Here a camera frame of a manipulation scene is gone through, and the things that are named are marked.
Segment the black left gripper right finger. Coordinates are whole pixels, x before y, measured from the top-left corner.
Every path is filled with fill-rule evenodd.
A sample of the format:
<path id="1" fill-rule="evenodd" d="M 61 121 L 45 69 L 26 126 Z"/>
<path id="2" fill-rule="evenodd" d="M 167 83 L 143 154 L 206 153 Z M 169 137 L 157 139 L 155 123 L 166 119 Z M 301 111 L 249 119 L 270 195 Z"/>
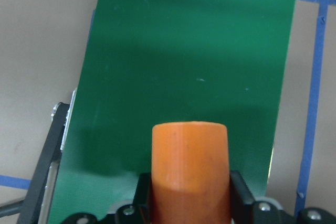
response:
<path id="1" fill-rule="evenodd" d="M 229 172 L 230 213 L 234 223 L 250 223 L 255 198 L 237 170 Z"/>

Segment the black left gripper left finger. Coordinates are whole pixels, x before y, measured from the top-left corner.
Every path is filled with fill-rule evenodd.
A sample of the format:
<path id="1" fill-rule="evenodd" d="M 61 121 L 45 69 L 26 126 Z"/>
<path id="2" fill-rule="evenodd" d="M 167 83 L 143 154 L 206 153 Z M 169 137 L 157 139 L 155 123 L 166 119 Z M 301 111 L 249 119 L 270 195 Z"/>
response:
<path id="1" fill-rule="evenodd" d="M 140 174 L 133 205 L 136 207 L 139 223 L 152 222 L 152 179 L 150 173 Z"/>

